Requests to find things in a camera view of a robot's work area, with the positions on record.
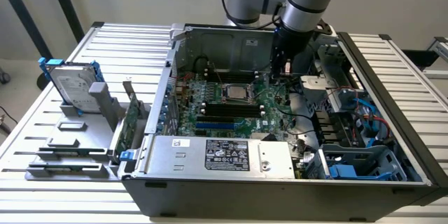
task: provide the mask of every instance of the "power supply label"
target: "power supply label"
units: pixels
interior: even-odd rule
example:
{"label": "power supply label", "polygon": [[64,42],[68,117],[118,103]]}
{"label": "power supply label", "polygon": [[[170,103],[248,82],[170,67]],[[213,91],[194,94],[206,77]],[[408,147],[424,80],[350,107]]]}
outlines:
{"label": "power supply label", "polygon": [[248,172],[250,166],[246,141],[206,140],[205,169]]}

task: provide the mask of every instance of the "green circuit board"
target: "green circuit board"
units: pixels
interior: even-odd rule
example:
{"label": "green circuit board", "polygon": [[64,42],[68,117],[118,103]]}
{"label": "green circuit board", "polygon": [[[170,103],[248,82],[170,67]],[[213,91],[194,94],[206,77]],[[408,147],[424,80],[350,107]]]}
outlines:
{"label": "green circuit board", "polygon": [[[236,86],[246,84],[224,83]],[[180,106],[180,123],[177,134],[181,136],[196,136],[194,131],[206,132],[208,137],[237,137],[250,138],[252,133],[272,133],[278,140],[284,140],[288,135],[284,133],[284,126],[292,120],[292,116],[284,115],[276,109],[290,113],[290,107],[285,103],[285,89],[278,90],[278,86],[266,85],[257,81],[250,85],[253,99],[249,101],[234,101],[222,99],[222,84],[206,82],[194,77],[189,81],[182,81],[181,95],[177,96]],[[233,129],[196,129],[196,118],[201,116],[201,103],[206,101],[212,104],[250,104],[262,105],[265,115],[260,118],[233,118]]]}

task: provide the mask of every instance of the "aluminum profile table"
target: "aluminum profile table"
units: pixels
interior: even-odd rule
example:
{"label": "aluminum profile table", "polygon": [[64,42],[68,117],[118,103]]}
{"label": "aluminum profile table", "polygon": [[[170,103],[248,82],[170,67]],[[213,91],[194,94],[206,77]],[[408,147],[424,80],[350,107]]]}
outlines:
{"label": "aluminum profile table", "polygon": [[[128,97],[121,87],[122,80],[132,80],[137,97],[146,103],[152,103],[157,89],[158,77],[164,58],[170,50],[169,26],[142,26],[104,24],[92,27],[74,49],[69,60],[89,62],[94,59],[101,65],[104,78],[108,81],[112,96],[120,102],[126,102]],[[381,65],[380,58],[393,62],[400,72],[412,70],[394,46],[381,42],[377,36],[352,36],[357,46],[378,73],[390,68]],[[369,40],[376,40],[376,47],[369,46]],[[390,77],[380,75],[385,81]],[[416,111],[406,110],[416,102],[437,100],[425,93],[424,99],[417,101],[402,95],[402,89],[408,93],[412,89],[422,90],[424,84],[418,84],[418,77],[406,73],[400,75],[401,81],[389,80],[388,86],[396,89],[394,98],[398,98],[398,106],[412,115]],[[241,223],[244,221],[197,220],[148,218],[141,215],[136,204],[120,182],[56,182],[26,181],[24,179],[25,168],[34,158],[34,151],[44,144],[50,134],[61,111],[61,102],[52,84],[49,84],[20,120],[5,143],[0,146],[0,223]],[[438,106],[425,107],[430,113],[440,111]],[[425,122],[433,126],[448,124],[448,119]],[[417,129],[424,129],[421,123],[414,123]],[[428,147],[448,171],[448,142],[438,137],[425,139]],[[376,223],[448,223],[448,198],[442,198],[425,207],[409,206],[398,209]]]}

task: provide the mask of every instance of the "metal rod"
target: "metal rod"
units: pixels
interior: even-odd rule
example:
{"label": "metal rod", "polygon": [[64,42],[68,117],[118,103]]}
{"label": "metal rod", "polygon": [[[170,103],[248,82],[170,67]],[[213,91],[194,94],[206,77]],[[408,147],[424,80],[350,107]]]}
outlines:
{"label": "metal rod", "polygon": [[68,21],[68,24],[70,26],[72,29],[72,33],[74,36],[74,39],[77,41],[77,43],[80,43],[82,37],[84,37],[84,31],[82,31],[82,27],[81,24],[78,22],[77,19],[77,15],[76,15],[76,11],[72,5],[72,1],[70,0],[57,0],[58,4],[62,8],[62,12]]}
{"label": "metal rod", "polygon": [[53,57],[50,55],[48,46],[45,44],[42,36],[40,35],[38,29],[26,10],[25,4],[22,3],[22,0],[8,0],[8,1],[12,5],[13,10],[16,11],[21,24],[25,27],[25,30],[28,32],[30,40],[34,43],[40,55],[46,60],[52,59]]}

